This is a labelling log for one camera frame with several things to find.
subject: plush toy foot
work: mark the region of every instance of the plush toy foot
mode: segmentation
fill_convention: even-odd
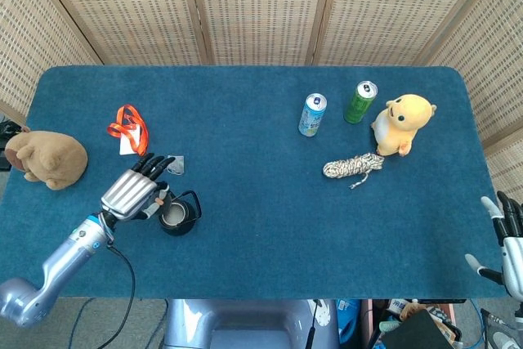
[[[400,148],[398,150],[398,154],[401,157],[405,157],[409,152],[412,145],[410,143],[404,143],[400,145]]]
[[[397,150],[390,150],[387,146],[380,146],[376,148],[376,154],[381,155],[382,157],[387,157],[388,155],[393,155],[397,153]]]
[[[31,172],[26,172],[25,175],[25,180],[27,181],[40,181],[40,179],[38,179],[34,174],[32,174]]]
[[[46,181],[46,186],[51,190],[61,190],[68,186],[69,184],[62,180],[49,179]]]

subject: white robotic hand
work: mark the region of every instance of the white robotic hand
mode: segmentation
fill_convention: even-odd
[[[481,202],[488,210],[498,236],[503,260],[502,272],[482,266],[470,253],[465,258],[478,275],[504,285],[508,294],[523,302],[523,208],[501,191],[498,191],[498,198],[503,205],[503,213],[486,196],[481,198]]]

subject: robotic arm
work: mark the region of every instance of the robotic arm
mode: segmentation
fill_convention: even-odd
[[[523,208],[514,199],[498,191],[503,212],[486,196],[481,198],[489,212],[498,237],[503,260],[501,272],[481,265],[470,253],[465,255],[469,266],[480,276],[503,285],[507,293],[521,302],[516,311],[516,327],[523,339]]]
[[[40,289],[23,278],[0,284],[0,316],[20,327],[37,324],[54,306],[60,291],[102,244],[112,244],[118,221],[149,218],[151,207],[141,211],[150,196],[168,185],[155,180],[174,158],[151,159],[149,153],[128,169],[101,198],[101,211],[90,215],[42,264],[44,282]]]

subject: plush toy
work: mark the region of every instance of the plush toy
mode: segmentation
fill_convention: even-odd
[[[6,144],[6,157],[28,181],[43,181],[51,190],[74,184],[87,166],[87,152],[73,137],[25,129]]]
[[[415,94],[404,94],[387,101],[387,108],[371,124],[378,143],[378,154],[407,155],[416,132],[428,123],[435,112],[435,105]]]

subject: woven panel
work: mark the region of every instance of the woven panel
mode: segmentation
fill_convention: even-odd
[[[456,2],[334,0],[317,61],[327,65],[409,65]]]
[[[110,64],[199,64],[187,0],[65,0]]]
[[[65,18],[51,0],[0,0],[0,101],[17,121],[45,69],[97,62]]]
[[[465,78],[481,139],[523,118],[523,0],[478,0],[431,60]]]
[[[318,0],[203,0],[218,64],[303,65]]]
[[[523,203],[523,139],[487,157],[496,190]]]

